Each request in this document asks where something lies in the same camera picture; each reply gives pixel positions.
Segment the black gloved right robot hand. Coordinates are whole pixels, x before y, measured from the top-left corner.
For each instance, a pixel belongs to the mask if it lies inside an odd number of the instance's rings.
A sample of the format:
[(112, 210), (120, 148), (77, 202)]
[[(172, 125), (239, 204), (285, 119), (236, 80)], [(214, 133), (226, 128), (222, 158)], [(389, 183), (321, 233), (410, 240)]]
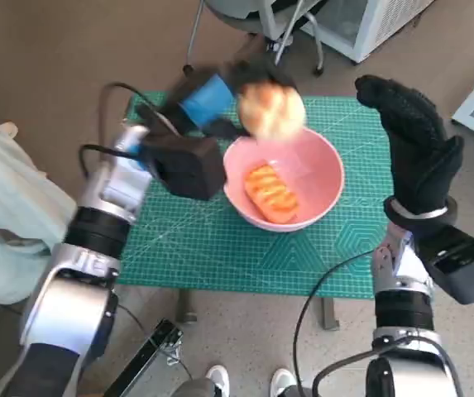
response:
[(389, 138), (395, 199), (413, 215), (446, 207), (464, 140), (447, 137), (436, 106), (415, 88), (370, 74), (355, 87), (358, 102), (379, 113)]

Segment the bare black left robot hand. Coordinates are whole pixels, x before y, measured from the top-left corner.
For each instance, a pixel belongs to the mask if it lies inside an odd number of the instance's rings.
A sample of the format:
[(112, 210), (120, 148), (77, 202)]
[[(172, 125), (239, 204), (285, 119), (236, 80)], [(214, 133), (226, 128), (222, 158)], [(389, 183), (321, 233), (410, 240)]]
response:
[(293, 80), (262, 56), (222, 66), (185, 66), (161, 113), (182, 134), (197, 129), (222, 139), (282, 140), (306, 120)]

